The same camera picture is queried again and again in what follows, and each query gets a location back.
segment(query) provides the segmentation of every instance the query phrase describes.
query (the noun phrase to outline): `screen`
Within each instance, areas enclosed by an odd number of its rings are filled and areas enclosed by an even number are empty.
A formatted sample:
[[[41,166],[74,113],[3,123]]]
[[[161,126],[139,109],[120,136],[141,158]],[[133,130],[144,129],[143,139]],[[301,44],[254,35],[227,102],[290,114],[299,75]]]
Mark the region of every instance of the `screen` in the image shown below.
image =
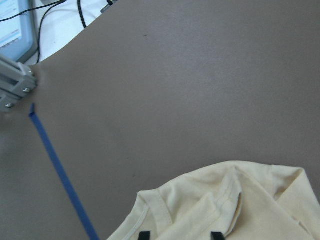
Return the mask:
[[[18,0],[0,0],[0,19],[6,19],[19,13]],[[14,43],[22,37],[20,17],[0,22],[0,49]]]

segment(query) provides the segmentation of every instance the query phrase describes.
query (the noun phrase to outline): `blue tape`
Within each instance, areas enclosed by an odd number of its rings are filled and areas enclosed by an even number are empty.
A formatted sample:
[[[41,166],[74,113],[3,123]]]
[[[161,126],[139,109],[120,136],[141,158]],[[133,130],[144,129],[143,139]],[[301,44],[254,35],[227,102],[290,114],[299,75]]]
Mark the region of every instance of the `blue tape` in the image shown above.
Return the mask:
[[[55,168],[55,171],[57,172],[57,174],[59,175],[59,178],[64,186],[64,189],[66,191],[66,193],[68,194],[73,207],[76,210],[76,213],[79,216],[79,219],[82,222],[82,225],[86,231],[86,233],[88,234],[89,238],[91,240],[99,240],[99,237],[93,227],[93,225],[90,222],[90,219],[84,209],[84,207],[81,204],[81,201],[74,189],[74,187],[72,186],[66,172],[65,169],[63,167],[63,165],[61,164],[58,155],[56,154],[56,151],[54,149],[54,147],[52,146],[50,139],[46,133],[46,130],[44,128],[44,126],[42,125],[40,119],[38,118],[37,114],[35,113],[35,104],[33,103],[31,105],[30,108],[30,113],[29,113],[29,117],[31,118],[35,128],[37,129],[40,138],[43,142],[43,145],[51,159],[51,162]]]

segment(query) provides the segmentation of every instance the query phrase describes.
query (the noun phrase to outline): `black cable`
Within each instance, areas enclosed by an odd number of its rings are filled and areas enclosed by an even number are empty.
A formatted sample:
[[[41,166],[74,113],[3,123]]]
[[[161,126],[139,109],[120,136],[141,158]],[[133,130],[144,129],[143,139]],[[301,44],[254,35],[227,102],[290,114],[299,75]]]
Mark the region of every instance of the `black cable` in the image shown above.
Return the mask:
[[[49,7],[49,6],[55,5],[55,4],[57,4],[57,5],[63,4],[65,1],[66,1],[66,0],[60,0],[60,1],[56,1],[56,2],[50,3],[50,4],[48,4],[48,5],[38,6],[38,7],[35,7],[35,8],[30,8],[30,9],[24,10],[24,11],[18,13],[17,15],[14,15],[14,16],[11,16],[11,17],[8,17],[8,18],[5,18],[5,19],[0,19],[0,23],[1,23],[1,22],[4,22],[4,21],[8,21],[8,20],[10,20],[10,19],[14,19],[14,18],[16,18],[16,17],[18,17],[18,16],[20,16],[20,15],[22,15],[22,14],[24,14],[24,13],[30,12],[30,11],[34,11],[34,10],[37,10],[37,9],[42,9],[42,8]]]
[[[40,34],[41,34],[42,23],[44,22],[45,16],[47,15],[47,13],[48,13],[51,9],[53,9],[54,7],[56,7],[56,6],[60,5],[60,4],[65,3],[66,1],[67,1],[67,0],[61,0],[61,1],[55,2],[56,4],[53,5],[52,7],[50,7],[50,8],[44,13],[44,15],[43,15],[42,18],[41,18],[41,22],[40,22],[40,26],[39,26],[39,33],[38,33],[38,49],[37,49],[37,50],[38,50],[38,59],[37,59],[37,61],[36,61],[37,64],[38,64],[39,61],[40,61]]]
[[[82,13],[81,0],[78,0],[78,10],[79,10],[79,15],[80,15],[80,18],[81,18],[81,22],[82,22],[83,28],[85,29],[87,27],[87,25],[86,25],[86,21],[85,21],[84,15]]]

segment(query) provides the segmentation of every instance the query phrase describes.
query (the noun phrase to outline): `cloth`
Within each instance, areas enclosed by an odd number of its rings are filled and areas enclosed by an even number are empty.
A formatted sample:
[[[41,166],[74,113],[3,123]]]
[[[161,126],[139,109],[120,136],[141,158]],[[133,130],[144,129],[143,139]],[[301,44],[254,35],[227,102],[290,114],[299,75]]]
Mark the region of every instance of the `cloth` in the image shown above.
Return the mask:
[[[302,168],[227,161],[140,191],[109,240],[320,240],[320,205]]]

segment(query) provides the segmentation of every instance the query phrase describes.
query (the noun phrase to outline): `metal frame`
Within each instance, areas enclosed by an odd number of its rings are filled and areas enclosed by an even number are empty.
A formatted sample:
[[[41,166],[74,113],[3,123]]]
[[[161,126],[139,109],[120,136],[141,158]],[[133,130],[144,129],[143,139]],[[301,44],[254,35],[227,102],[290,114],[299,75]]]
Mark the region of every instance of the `metal frame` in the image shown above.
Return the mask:
[[[37,86],[31,69],[0,54],[0,112],[8,112]]]

